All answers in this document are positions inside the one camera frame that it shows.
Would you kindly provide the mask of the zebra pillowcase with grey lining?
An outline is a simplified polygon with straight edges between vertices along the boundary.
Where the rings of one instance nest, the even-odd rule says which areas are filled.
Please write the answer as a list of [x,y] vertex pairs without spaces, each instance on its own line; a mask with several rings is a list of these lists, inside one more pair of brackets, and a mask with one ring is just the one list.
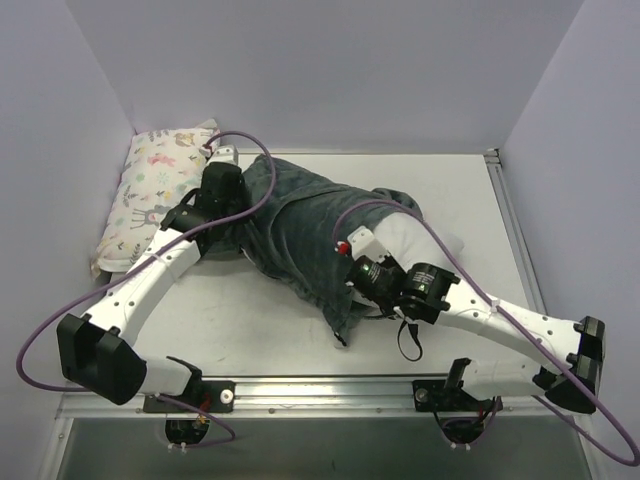
[[408,194],[386,188],[363,190],[275,158],[276,184],[268,201],[245,225],[240,250],[264,275],[290,287],[302,300],[317,307],[337,341],[348,342],[349,330],[364,315],[354,305],[353,291],[345,285],[352,265],[335,252],[361,225],[372,227],[386,216],[409,209],[422,214]]

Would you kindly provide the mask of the white pillow insert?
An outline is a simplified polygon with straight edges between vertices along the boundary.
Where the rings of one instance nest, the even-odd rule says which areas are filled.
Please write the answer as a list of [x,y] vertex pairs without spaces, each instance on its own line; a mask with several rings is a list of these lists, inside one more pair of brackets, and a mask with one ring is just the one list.
[[440,285],[439,292],[454,283],[453,262],[464,248],[461,239],[443,233],[434,239],[418,219],[394,212],[370,229],[389,254],[383,262],[367,257],[354,260],[347,279],[353,281],[353,301],[364,307],[390,313],[397,304],[415,309],[419,301],[435,300],[427,288]]

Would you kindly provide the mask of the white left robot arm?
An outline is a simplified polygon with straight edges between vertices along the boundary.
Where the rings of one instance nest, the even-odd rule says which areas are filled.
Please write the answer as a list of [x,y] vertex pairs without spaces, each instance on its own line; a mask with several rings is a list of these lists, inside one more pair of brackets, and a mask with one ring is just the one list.
[[237,161],[208,161],[200,186],[169,210],[120,283],[82,316],[67,314],[59,322],[63,376],[116,405],[138,394],[162,394],[180,411],[196,408],[202,399],[200,370],[175,357],[143,358],[134,345],[165,294],[247,207]]

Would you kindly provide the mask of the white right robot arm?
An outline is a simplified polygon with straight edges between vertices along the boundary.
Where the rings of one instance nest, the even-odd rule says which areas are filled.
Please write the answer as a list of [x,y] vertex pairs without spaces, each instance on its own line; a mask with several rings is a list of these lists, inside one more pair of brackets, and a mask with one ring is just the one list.
[[354,261],[346,284],[405,325],[420,322],[478,335],[520,354],[514,361],[453,362],[446,402],[465,409],[476,400],[542,395],[571,412],[596,410],[605,356],[605,325],[594,317],[563,320],[501,299],[483,299],[454,273],[417,263],[403,270],[392,257]]

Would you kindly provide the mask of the floral animal print pillow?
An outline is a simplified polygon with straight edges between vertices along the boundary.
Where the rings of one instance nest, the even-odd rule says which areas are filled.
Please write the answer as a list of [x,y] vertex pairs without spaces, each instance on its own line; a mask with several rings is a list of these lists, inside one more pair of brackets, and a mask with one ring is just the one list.
[[134,135],[91,273],[124,273],[149,247],[166,213],[200,185],[203,145],[219,132],[215,119],[192,127]]

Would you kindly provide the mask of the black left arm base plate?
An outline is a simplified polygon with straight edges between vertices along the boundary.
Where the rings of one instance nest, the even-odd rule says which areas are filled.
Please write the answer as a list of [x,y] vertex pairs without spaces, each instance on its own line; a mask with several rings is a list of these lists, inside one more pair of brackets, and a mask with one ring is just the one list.
[[[180,396],[170,397],[208,413],[230,413],[234,408],[236,383],[231,380],[201,380]],[[189,409],[162,401],[153,395],[144,398],[142,410],[150,414],[188,413]]]

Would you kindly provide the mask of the aluminium front rail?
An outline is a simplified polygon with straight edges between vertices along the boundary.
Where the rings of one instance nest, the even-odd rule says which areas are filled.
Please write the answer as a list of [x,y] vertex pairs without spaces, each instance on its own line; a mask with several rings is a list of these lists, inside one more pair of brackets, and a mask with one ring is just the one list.
[[[217,413],[239,419],[408,418],[418,414],[409,376],[236,377],[233,410]],[[62,396],[58,419],[186,419],[188,412],[146,413],[144,398],[116,406],[88,393]]]

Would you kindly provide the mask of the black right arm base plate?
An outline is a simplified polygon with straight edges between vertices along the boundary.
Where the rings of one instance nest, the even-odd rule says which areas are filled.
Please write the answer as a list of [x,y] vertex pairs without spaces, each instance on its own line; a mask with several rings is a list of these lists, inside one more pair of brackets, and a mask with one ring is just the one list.
[[496,397],[478,400],[461,387],[447,389],[444,380],[414,380],[414,409],[422,413],[486,413],[493,406]]

